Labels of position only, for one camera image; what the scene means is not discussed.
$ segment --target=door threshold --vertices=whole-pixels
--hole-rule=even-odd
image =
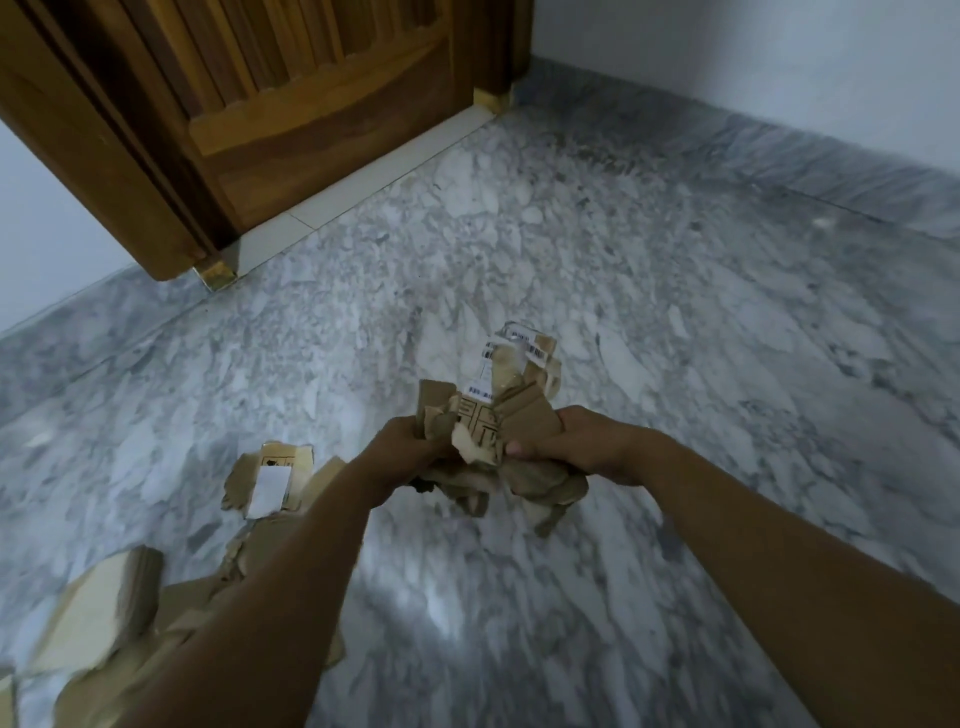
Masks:
[[[238,277],[245,276],[491,119],[493,113],[484,107],[464,109],[313,197],[245,232],[223,250],[224,262]]]

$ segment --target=gray marble floor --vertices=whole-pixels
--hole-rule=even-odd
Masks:
[[[664,429],[960,598],[960,251],[513,111],[0,429],[0,653],[139,542],[201,575],[236,454],[355,454],[508,318],[564,389]],[[398,492],[368,530],[317,725],[809,725],[640,490],[547,541]],[[61,678],[27,682],[44,725]]]

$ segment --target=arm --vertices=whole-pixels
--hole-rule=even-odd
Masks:
[[[416,440],[413,417],[390,420],[117,728],[303,725],[371,509],[448,447]]]
[[[564,434],[507,453],[646,487],[822,725],[960,725],[960,607],[660,432],[559,414]]]

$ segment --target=forearm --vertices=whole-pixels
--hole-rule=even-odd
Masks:
[[[121,728],[301,726],[371,503],[348,465],[268,565],[170,660]]]
[[[957,724],[960,608],[692,450],[642,439],[634,477],[824,726]]]

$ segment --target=right hand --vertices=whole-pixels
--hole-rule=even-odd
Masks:
[[[558,409],[557,414],[564,423],[561,434],[537,442],[514,440],[507,443],[506,453],[520,460],[562,460],[620,485],[641,485],[638,460],[647,441],[669,440],[655,430],[627,425],[579,405]]]

